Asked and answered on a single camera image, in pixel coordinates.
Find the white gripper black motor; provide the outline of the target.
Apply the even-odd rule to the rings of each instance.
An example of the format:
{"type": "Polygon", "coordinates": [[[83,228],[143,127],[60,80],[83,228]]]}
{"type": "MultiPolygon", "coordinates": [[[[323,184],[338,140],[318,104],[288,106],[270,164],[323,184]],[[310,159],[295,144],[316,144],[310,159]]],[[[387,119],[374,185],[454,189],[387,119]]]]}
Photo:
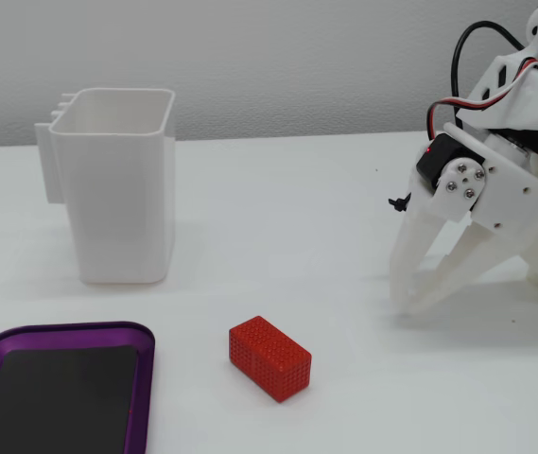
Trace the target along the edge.
{"type": "Polygon", "coordinates": [[[390,253],[390,298],[420,313],[500,263],[495,233],[538,233],[538,178],[527,155],[497,135],[481,142],[451,123],[420,154],[408,182],[409,201],[390,253]],[[451,222],[473,221],[450,254],[413,294],[413,275],[451,222]]]}

